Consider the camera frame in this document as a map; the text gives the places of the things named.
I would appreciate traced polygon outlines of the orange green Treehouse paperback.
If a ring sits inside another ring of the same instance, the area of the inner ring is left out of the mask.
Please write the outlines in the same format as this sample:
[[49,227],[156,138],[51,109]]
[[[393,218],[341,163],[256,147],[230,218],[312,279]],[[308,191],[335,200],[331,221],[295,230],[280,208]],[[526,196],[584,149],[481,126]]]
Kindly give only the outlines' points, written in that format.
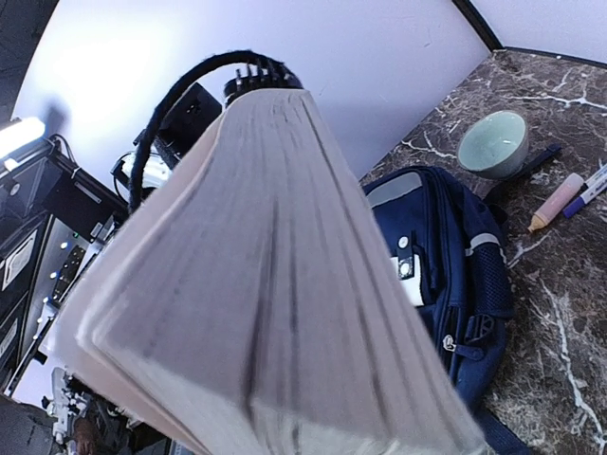
[[54,350],[197,454],[480,454],[311,94],[236,100],[75,285]]

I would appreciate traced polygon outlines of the navy blue student backpack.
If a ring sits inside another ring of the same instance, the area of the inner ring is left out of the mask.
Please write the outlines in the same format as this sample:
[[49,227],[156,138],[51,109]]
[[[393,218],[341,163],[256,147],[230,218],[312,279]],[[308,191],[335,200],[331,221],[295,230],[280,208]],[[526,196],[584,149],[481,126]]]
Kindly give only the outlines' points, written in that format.
[[488,445],[498,454],[530,453],[482,404],[514,316],[506,213],[435,166],[403,168],[363,191],[398,280]]

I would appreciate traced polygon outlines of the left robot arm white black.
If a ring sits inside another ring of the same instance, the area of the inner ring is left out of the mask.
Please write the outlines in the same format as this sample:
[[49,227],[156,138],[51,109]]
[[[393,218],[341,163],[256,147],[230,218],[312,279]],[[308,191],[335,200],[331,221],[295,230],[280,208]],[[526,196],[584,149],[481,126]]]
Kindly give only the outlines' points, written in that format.
[[[199,81],[213,71],[236,64],[235,76],[224,85],[224,101],[219,102]],[[195,142],[210,128],[224,109],[238,98],[260,89],[301,89],[300,78],[285,63],[250,49],[215,54],[179,77],[156,106],[147,125],[134,140],[128,155],[132,167],[124,174],[128,190],[124,221],[155,190],[144,184],[145,167],[151,157],[172,171]]]

